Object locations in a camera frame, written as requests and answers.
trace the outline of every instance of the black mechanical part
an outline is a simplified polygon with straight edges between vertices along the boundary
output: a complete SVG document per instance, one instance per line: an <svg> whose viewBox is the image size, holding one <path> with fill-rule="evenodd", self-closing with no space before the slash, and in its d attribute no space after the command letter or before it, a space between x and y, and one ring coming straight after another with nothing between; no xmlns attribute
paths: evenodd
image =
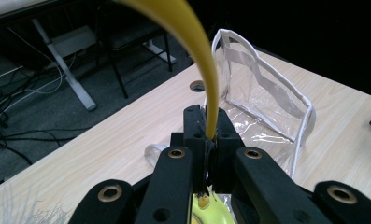
<svg viewBox="0 0 371 224"><path fill-rule="evenodd" d="M190 223L193 155L186 147L162 151L150 178L136 223Z"/></svg>
<svg viewBox="0 0 371 224"><path fill-rule="evenodd" d="M206 121L200 105L191 105L183 112L183 146L193 153L193 193L208 194L206 173L208 154L212 150L205 136Z"/></svg>
<svg viewBox="0 0 371 224"><path fill-rule="evenodd" d="M239 148L235 170L261 223L330 223L265 151Z"/></svg>
<svg viewBox="0 0 371 224"><path fill-rule="evenodd" d="M337 181L316 185L313 201L333 223L371 223L371 200Z"/></svg>
<svg viewBox="0 0 371 224"><path fill-rule="evenodd" d="M226 115L226 112L220 108L217 123L217 147L211 153L210 167L208 170L212 185L216 193L231 193L233 184L238 182L234 175L233 166L235 159L235 149L244 146L243 140L236 132L232 121Z"/></svg>
<svg viewBox="0 0 371 224"><path fill-rule="evenodd" d="M70 223L190 223L192 194L209 184L232 195L239 224L371 223L371 200L357 189L335 181L319 183L314 192L303 189L268 153L244 147L223 110L213 147L204 122L199 105L186 108L184 133L172 133L153 174L132 187L119 180L96 185ZM120 197L112 186L121 187Z"/></svg>
<svg viewBox="0 0 371 224"><path fill-rule="evenodd" d="M132 194L132 186L124 181L103 181L89 190L69 224L133 223L136 214Z"/></svg>

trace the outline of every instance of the wooden table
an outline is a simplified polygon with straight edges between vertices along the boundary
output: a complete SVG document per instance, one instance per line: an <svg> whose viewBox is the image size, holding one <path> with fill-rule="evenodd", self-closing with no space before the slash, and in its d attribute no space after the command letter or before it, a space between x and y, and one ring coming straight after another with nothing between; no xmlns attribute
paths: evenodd
<svg viewBox="0 0 371 224"><path fill-rule="evenodd" d="M295 182L313 190L336 180L371 198L371 96L281 60L261 56L287 77L314 104L316 126L301 153ZM110 178L130 184L153 168L144 158L149 144L168 144L182 132L182 111L202 104L203 93L190 90L199 80L195 65L166 81L86 133L0 186L0 223L27 208L59 206L71 215L85 194ZM12 214L3 215L3 207Z"/></svg>

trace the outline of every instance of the clear plastic bag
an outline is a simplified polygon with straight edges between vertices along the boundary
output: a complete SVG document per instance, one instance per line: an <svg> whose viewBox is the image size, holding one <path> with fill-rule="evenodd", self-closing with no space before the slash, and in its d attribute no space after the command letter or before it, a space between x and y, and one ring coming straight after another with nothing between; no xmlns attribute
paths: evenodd
<svg viewBox="0 0 371 224"><path fill-rule="evenodd" d="M246 146L268 152L294 179L299 151L314 127L313 104L233 31L217 32L212 54L219 77L220 108Z"/></svg>

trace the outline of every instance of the yellow-green object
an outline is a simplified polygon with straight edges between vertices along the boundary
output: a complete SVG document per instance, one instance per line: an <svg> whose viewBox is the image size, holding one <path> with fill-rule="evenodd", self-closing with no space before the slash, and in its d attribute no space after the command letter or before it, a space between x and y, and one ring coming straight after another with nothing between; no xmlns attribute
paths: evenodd
<svg viewBox="0 0 371 224"><path fill-rule="evenodd" d="M235 224L229 209L214 192L210 192L209 205L200 207L193 195L192 224Z"/></svg>
<svg viewBox="0 0 371 224"><path fill-rule="evenodd" d="M211 46L204 29L185 0L114 0L160 24L191 54L205 82L207 96L206 136L213 139L217 127L218 78Z"/></svg>
<svg viewBox="0 0 371 224"><path fill-rule="evenodd" d="M200 209L206 209L209 207L209 197L205 194L203 197L197 199L197 205Z"/></svg>

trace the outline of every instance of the bolt hole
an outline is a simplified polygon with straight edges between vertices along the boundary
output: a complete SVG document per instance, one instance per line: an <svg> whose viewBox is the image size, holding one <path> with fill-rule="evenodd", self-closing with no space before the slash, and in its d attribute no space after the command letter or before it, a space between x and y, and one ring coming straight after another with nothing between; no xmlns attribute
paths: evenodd
<svg viewBox="0 0 371 224"><path fill-rule="evenodd" d="M119 185L105 186L98 192L98 199L103 203L113 202L121 197L122 189Z"/></svg>
<svg viewBox="0 0 371 224"><path fill-rule="evenodd" d="M153 213L153 218L158 222L165 222L170 218L170 211L165 208L160 208Z"/></svg>
<svg viewBox="0 0 371 224"><path fill-rule="evenodd" d="M173 149L168 152L168 156L174 159L182 158L185 156L185 152L181 149Z"/></svg>
<svg viewBox="0 0 371 224"><path fill-rule="evenodd" d="M252 149L246 150L244 152L244 154L247 157L252 158L252 159L260 159L262 157L262 153L261 152L256 151L256 150L252 150Z"/></svg>
<svg viewBox="0 0 371 224"><path fill-rule="evenodd" d="M112 197L114 196L115 194L117 194L118 191L116 189L107 189L105 192L104 192L104 196L105 197Z"/></svg>
<svg viewBox="0 0 371 224"><path fill-rule="evenodd" d="M202 92L205 90L205 84L203 83L203 81L197 80L192 82L189 88L191 89L191 91L194 92Z"/></svg>
<svg viewBox="0 0 371 224"><path fill-rule="evenodd" d="M347 189L338 186L330 186L327 191L331 197L339 202L347 204L357 203L356 196Z"/></svg>

